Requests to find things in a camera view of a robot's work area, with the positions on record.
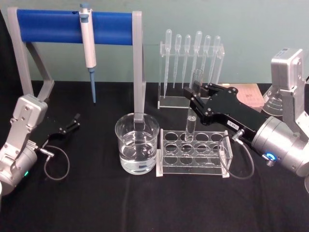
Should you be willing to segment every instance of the black tablecloth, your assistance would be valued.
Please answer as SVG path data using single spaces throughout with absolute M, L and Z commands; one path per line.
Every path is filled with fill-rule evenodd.
M 260 85 L 265 91 L 269 85 Z M 18 98 L 0 93 L 0 144 Z M 133 111 L 131 83 L 97 83 L 97 104 L 91 102 L 89 83 L 57 82 L 49 103 L 49 117 L 66 123 L 81 114 L 81 128 L 62 142 L 70 157 L 69 176 L 61 182 L 46 178 L 45 155 L 2 199 L 1 232 L 308 232 L 309 195 L 304 180 L 252 152 L 256 171 L 245 181 L 204 175 L 150 173 L 133 176 L 119 162 L 116 121 Z M 157 84 L 147 84 L 145 113 L 165 130 L 184 130 L 187 111 L 160 109 Z M 224 130 L 221 125 L 197 130 Z M 233 147 L 231 170 L 250 171 L 239 147 Z M 58 158 L 52 170 L 65 171 Z

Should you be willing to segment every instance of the acrylic holder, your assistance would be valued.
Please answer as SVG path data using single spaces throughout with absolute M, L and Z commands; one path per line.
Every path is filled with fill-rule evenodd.
M 174 65 L 175 65 L 175 45 L 172 44 L 170 55 L 169 55 L 169 71 L 168 71 L 168 87 L 166 91 L 166 95 L 164 97 L 164 80 L 165 80 L 165 64 L 166 64 L 166 50 L 165 44 L 163 42 L 160 43 L 160 63 L 159 63 L 159 87 L 158 87 L 158 109 L 161 107 L 166 108 L 188 108 L 189 100 L 183 96 L 183 88 L 182 88 L 182 79 L 183 79 L 183 63 L 185 57 L 184 45 L 181 45 L 178 55 L 178 65 L 177 65 L 177 75 L 175 87 L 173 87 L 173 79 L 174 79 Z M 202 61 L 205 56 L 204 46 L 199 47 L 199 51 L 197 54 L 197 62 L 195 69 L 202 69 Z M 225 56 L 224 47 L 222 44 L 219 45 L 218 52 L 213 51 L 213 46 L 209 47 L 209 51 L 207 53 L 207 58 L 204 66 L 204 75 L 203 75 L 203 83 L 208 83 L 211 79 L 211 82 L 217 84 L 220 77 L 220 71 L 223 63 L 223 59 Z M 211 62 L 214 57 L 214 66 L 213 71 L 210 75 Z M 192 75 L 192 66 L 194 59 L 194 46 L 190 46 L 187 65 L 185 71 L 184 78 L 184 87 L 189 86 L 191 75 Z
M 184 131 L 163 130 L 160 132 L 161 149 L 157 153 L 156 176 L 164 174 L 207 174 L 229 177 L 220 163 L 218 141 L 224 132 L 195 131 L 193 142 L 184 140 Z M 233 153 L 230 141 L 223 139 L 220 155 L 227 168 L 230 167 Z

